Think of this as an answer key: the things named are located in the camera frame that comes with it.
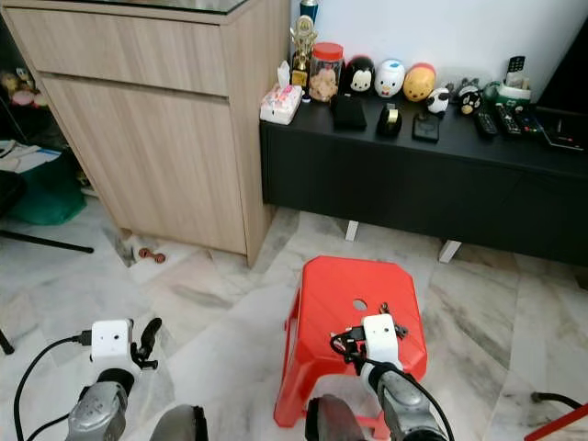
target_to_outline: trophy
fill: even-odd
[[[306,91],[311,71],[312,46],[318,36],[312,18],[301,16],[296,21],[296,29],[290,28],[290,36],[295,48],[292,57],[292,84],[300,85]]]

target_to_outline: wooden cabinet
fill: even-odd
[[[259,103],[288,54],[288,0],[227,15],[5,0],[2,15],[121,229],[253,263],[271,221]]]
[[[42,72],[228,95],[221,27],[142,17],[9,9]]]
[[[72,79],[44,84],[118,225],[245,253],[225,100]]]

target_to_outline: stool hole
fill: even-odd
[[[358,311],[365,311],[368,306],[362,299],[355,299],[353,300],[353,307]]]

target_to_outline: green bag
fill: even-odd
[[[60,225],[75,217],[84,207],[84,195],[75,179],[73,158],[59,158],[21,174],[27,192],[10,210],[10,216],[37,225]]]

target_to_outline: glass jar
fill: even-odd
[[[337,94],[342,66],[343,46],[336,43],[314,45],[309,80],[309,94],[313,99],[326,103]]]

